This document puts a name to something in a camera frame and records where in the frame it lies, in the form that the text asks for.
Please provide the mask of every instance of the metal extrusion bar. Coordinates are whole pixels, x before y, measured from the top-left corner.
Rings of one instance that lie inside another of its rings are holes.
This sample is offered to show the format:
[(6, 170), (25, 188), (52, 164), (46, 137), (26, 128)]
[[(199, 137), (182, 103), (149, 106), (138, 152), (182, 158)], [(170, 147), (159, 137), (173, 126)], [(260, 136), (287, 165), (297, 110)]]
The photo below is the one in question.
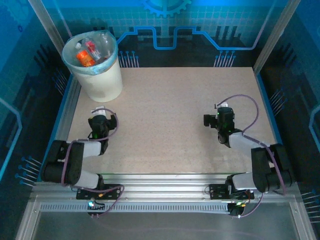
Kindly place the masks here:
[[(123, 184), (125, 191), (114, 206), (118, 213), (217, 213), (228, 214), (229, 199), (210, 200), (209, 184), (223, 184), (228, 174), (103, 174), (108, 184)], [(255, 192), (257, 203), (261, 194)], [(114, 200), (100, 200), (108, 209)], [(314, 233), (297, 185), (286, 197), (269, 192), (262, 203), (290, 203), (300, 239), (313, 240)], [(39, 212), (94, 212), (87, 200), (77, 200), (76, 192), (57, 183), (37, 182), (17, 234), (17, 240), (31, 240)]]
[[(103, 174), (106, 184), (122, 184), (125, 191), (120, 203), (234, 203), (230, 199), (210, 200), (205, 192), (209, 184), (224, 184), (227, 174)], [(255, 192), (256, 203), (261, 195)], [(30, 195), (43, 202), (79, 201), (70, 188), (56, 183), (37, 182)], [(264, 203), (294, 201), (295, 193), (286, 197), (275, 193), (265, 194)]]
[(70, 76), (70, 88), (67, 92), (67, 98), (65, 101), (65, 105), (63, 108), (63, 112), (60, 118), (60, 122), (56, 131), (56, 135), (54, 139), (64, 140), (66, 141), (69, 135), (71, 123), (74, 117), (74, 113), (76, 111), (76, 106), (81, 90), (81, 85), (78, 80)]
[(274, 49), (276, 43), (284, 32), (286, 26), (288, 25), (291, 17), (295, 13), (301, 0), (289, 0), (287, 5), (284, 7), (278, 21), (276, 22), (269, 38), (267, 39), (259, 57), (257, 58), (253, 71), (257, 75), (261, 71), (263, 65), (266, 63), (269, 55)]
[(28, 0), (31, 7), (33, 8), (36, 16), (40, 20), (45, 31), (48, 33), (51, 41), (53, 42), (56, 50), (61, 55), (62, 50), (65, 46), (64, 41), (62, 40), (59, 31), (57, 30), (54, 22), (52, 21), (47, 9), (41, 0)]

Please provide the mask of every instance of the glass panel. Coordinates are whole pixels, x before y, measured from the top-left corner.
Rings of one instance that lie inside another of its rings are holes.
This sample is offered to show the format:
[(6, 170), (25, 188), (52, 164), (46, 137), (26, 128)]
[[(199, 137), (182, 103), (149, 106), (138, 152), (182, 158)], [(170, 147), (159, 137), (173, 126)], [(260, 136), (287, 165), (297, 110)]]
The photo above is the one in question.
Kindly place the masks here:
[(0, 1), (0, 21), (0, 238), (14, 239), (69, 73), (28, 1)]
[(280, 137), (319, 233), (320, 1), (302, 0), (262, 68)]
[(287, 0), (43, 3), (64, 41), (109, 29), (140, 67), (251, 67)]

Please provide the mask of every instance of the cable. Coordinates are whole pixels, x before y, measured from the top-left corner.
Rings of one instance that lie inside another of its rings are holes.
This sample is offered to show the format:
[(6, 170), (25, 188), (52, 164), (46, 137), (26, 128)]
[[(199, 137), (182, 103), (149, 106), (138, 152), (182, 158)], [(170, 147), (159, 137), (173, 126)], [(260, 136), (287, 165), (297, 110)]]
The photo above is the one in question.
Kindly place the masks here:
[(210, 195), (210, 192), (207, 192), (207, 191), (206, 191), (207, 188), (209, 188), (209, 186), (206, 186), (206, 187), (204, 188), (204, 193)]
[(285, 195), (286, 195), (286, 192), (287, 192), (287, 188), (286, 188), (286, 186), (285, 186), (284, 179), (283, 179), (282, 176), (281, 176), (281, 173), (280, 173), (278, 164), (277, 164), (277, 162), (276, 162), (275, 156), (273, 155), (273, 153), (272, 153), (272, 151), (270, 150), (270, 148), (269, 148), (267, 145), (265, 145), (263, 142), (260, 142), (259, 140), (255, 139), (255, 138), (253, 138), (253, 137), (250, 137), (250, 136), (247, 136), (247, 135), (243, 135), (243, 137), (245, 137), (246, 139), (249, 139), (249, 140), (251, 140), (251, 141), (253, 141), (253, 142), (255, 142), (255, 143), (263, 146), (263, 147), (267, 150), (267, 152), (269, 153), (270, 158), (271, 158), (271, 160), (272, 160), (272, 163), (273, 163), (273, 165), (274, 165), (274, 169), (275, 169), (275, 171), (276, 171), (276, 174), (277, 174), (277, 176), (278, 176), (278, 178), (279, 178), (279, 181), (280, 181), (280, 184), (281, 184), (281, 187), (282, 187), (282, 190), (283, 190), (283, 195), (285, 196)]
[[(64, 160), (64, 165), (63, 165), (62, 175), (61, 175), (61, 184), (63, 186), (65, 186), (65, 176), (66, 176), (67, 165), (68, 165), (68, 160), (69, 160), (69, 155), (70, 155), (70, 151), (71, 151), (72, 145), (74, 143), (76, 143), (76, 142), (99, 142), (99, 141), (104, 141), (104, 140), (107, 140), (107, 139), (111, 138), (118, 131), (119, 120), (118, 120), (118, 117), (117, 117), (116, 113), (114, 113), (113, 111), (111, 111), (108, 108), (95, 109), (95, 110), (92, 111), (92, 113), (95, 113), (95, 112), (100, 111), (100, 110), (105, 110), (105, 111), (111, 113), (111, 115), (114, 115), (115, 121), (116, 121), (116, 127), (114, 128), (114, 131), (109, 136), (106, 136), (106, 137), (103, 137), (103, 138), (98, 138), (98, 139), (88, 139), (88, 138), (87, 139), (77, 139), (77, 140), (73, 140), (69, 144), (69, 146), (67, 148), (67, 151), (66, 151), (66, 154), (65, 154), (65, 160)], [(83, 190), (86, 190), (86, 191), (89, 191), (89, 192), (92, 192), (92, 193), (104, 193), (104, 194), (109, 193), (109, 192), (111, 192), (113, 190), (122, 188), (122, 191), (120, 190), (119, 197), (114, 201), (114, 203), (111, 205), (111, 207), (109, 207), (109, 209), (107, 211), (103, 212), (102, 214), (97, 214), (97, 217), (108, 213), (114, 207), (114, 205), (119, 201), (120, 197), (122, 196), (123, 191), (125, 190), (125, 186), (123, 186), (123, 185), (115, 186), (115, 187), (112, 187), (112, 188), (109, 188), (109, 189), (105, 189), (105, 190), (94, 190), (94, 189), (86, 188), (86, 187), (77, 187), (77, 188), (78, 189), (83, 189)]]
[(71, 150), (71, 147), (72, 147), (72, 145), (74, 143), (76, 143), (76, 142), (99, 142), (99, 141), (104, 141), (104, 140), (107, 140), (107, 139), (111, 138), (117, 132), (117, 130), (119, 128), (119, 120), (118, 120), (117, 115), (113, 111), (108, 109), (108, 108), (98, 108), (98, 109), (93, 110), (92, 113), (95, 113), (95, 112), (100, 111), (100, 110), (105, 110), (105, 111), (111, 113), (112, 115), (114, 115), (115, 120), (116, 120), (116, 127), (115, 127), (113, 133), (111, 133), (109, 136), (106, 136), (106, 137), (103, 137), (103, 138), (99, 138), (99, 139), (88, 139), (88, 138), (87, 139), (77, 139), (77, 140), (73, 140), (69, 144), (69, 146), (67, 148), (67, 151), (66, 151), (64, 165), (63, 165), (63, 169), (62, 169), (62, 175), (61, 175), (61, 184), (62, 185), (65, 185), (65, 176), (66, 176), (66, 171), (67, 171), (67, 165), (68, 165), (70, 150)]
[(245, 194), (248, 196), (248, 200), (249, 200), (249, 202), (247, 203), (247, 204), (249, 204), (250, 203), (250, 198), (251, 198), (251, 192), (250, 192), (250, 190), (248, 190), (248, 191), (245, 191)]
[(114, 208), (114, 206), (117, 204), (117, 202), (118, 202), (119, 199), (121, 198), (122, 194), (124, 193), (125, 186), (123, 186), (123, 185), (119, 185), (119, 186), (110, 188), (110, 189), (108, 189), (109, 191), (107, 191), (107, 192), (110, 192), (111, 189), (115, 189), (115, 188), (120, 188), (119, 196), (117, 197), (117, 199), (113, 202), (113, 204), (112, 204), (106, 211), (104, 211), (104, 212), (101, 213), (101, 214), (97, 214), (97, 215), (96, 215), (97, 218), (99, 218), (100, 216), (103, 216), (103, 215), (107, 214), (108, 212), (110, 212), (110, 211)]
[(250, 214), (252, 214), (258, 207), (259, 205), (261, 204), (262, 202), (262, 199), (264, 198), (264, 193), (261, 194), (261, 198), (260, 200), (258, 201), (258, 203), (256, 204), (256, 206), (248, 213), (246, 213), (245, 215), (243, 215), (243, 213), (241, 215), (238, 215), (238, 216), (231, 216), (232, 218), (237, 218), (237, 219), (241, 219), (241, 218), (244, 218), (244, 217), (247, 217), (249, 216)]
[(256, 108), (256, 116), (255, 116), (255, 119), (254, 119), (254, 121), (253, 121), (249, 126), (247, 126), (247, 127), (242, 131), (242, 136), (245, 137), (246, 139), (249, 139), (249, 140), (251, 140), (251, 141), (254, 141), (255, 143), (263, 146), (263, 147), (267, 150), (267, 152), (269, 153), (270, 158), (271, 158), (271, 160), (272, 160), (272, 163), (273, 163), (273, 165), (274, 165), (276, 174), (277, 174), (277, 176), (278, 176), (278, 178), (279, 178), (279, 181), (280, 181), (280, 184), (281, 184), (281, 187), (282, 187), (282, 190), (283, 190), (283, 195), (286, 195), (287, 189), (286, 189), (286, 186), (285, 186), (285, 182), (284, 182), (284, 180), (283, 180), (283, 178), (282, 178), (282, 176), (281, 176), (281, 173), (280, 173), (278, 164), (277, 164), (276, 159), (275, 159), (273, 153), (271, 152), (270, 148), (269, 148), (267, 145), (265, 145), (263, 142), (260, 142), (259, 140), (257, 140), (257, 139), (255, 139), (255, 138), (253, 138), (253, 137), (250, 137), (250, 136), (247, 136), (247, 135), (244, 134), (245, 131), (248, 130), (249, 128), (251, 128), (251, 127), (257, 122), (257, 120), (258, 120), (258, 117), (259, 117), (259, 106), (258, 106), (256, 100), (254, 100), (251, 96), (248, 96), (248, 95), (245, 95), (245, 94), (236, 94), (236, 95), (232, 95), (232, 96), (227, 97), (226, 99), (224, 99), (223, 101), (221, 101), (220, 103), (218, 103), (217, 106), (219, 106), (219, 105), (221, 105), (223, 102), (225, 102), (225, 101), (227, 101), (227, 100), (229, 100), (229, 99), (235, 98), (235, 97), (245, 97), (245, 98), (247, 98), (247, 99), (250, 99), (250, 100), (254, 103), (255, 108)]
[(232, 98), (235, 98), (235, 97), (245, 97), (247, 99), (250, 99), (254, 105), (255, 105), (255, 108), (256, 108), (256, 116), (255, 116), (255, 119), (254, 121), (249, 125), (247, 126), (243, 131), (242, 131), (242, 135), (245, 133), (245, 131), (247, 131), (249, 128), (251, 128), (258, 120), (258, 117), (259, 117), (259, 107), (258, 107), (258, 103), (256, 102), (256, 100), (254, 100), (251, 96), (248, 96), (248, 95), (245, 95), (245, 94), (236, 94), (236, 95), (232, 95), (232, 96), (229, 96), (227, 97), (226, 99), (222, 100), (220, 103), (217, 104), (217, 106), (221, 105), (223, 102), (229, 100), (229, 99), (232, 99)]

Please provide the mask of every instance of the beige tabletop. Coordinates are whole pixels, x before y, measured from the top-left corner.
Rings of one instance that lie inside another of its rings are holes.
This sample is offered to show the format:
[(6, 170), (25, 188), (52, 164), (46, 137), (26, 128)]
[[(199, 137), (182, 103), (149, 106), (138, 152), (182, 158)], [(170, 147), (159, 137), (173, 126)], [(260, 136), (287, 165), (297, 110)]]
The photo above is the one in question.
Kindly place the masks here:
[[(256, 99), (260, 115), (247, 131), (275, 143), (250, 67), (122, 68), (123, 90), (116, 99), (99, 103), (81, 90), (68, 140), (91, 132), (91, 110), (105, 106), (116, 112), (119, 129), (104, 155), (88, 157), (83, 168), (94, 173), (239, 173), (251, 171), (251, 159), (218, 142), (216, 129), (204, 127), (203, 115), (234, 94)], [(246, 98), (228, 101), (235, 127), (244, 129), (256, 116)]]

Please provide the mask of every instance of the trash can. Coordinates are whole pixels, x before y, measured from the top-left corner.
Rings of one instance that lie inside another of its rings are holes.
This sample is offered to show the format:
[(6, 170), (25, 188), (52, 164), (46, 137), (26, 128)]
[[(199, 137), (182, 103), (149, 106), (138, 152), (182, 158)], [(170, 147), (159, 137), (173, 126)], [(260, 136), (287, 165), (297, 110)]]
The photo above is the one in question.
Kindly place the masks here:
[[(92, 37), (97, 33), (107, 35), (111, 55), (100, 64), (83, 67), (76, 58), (76, 45), (82, 39)], [(70, 38), (62, 50), (62, 60), (93, 101), (104, 103), (120, 95), (123, 84), (118, 59), (118, 45), (116, 38), (109, 31), (90, 31)]]

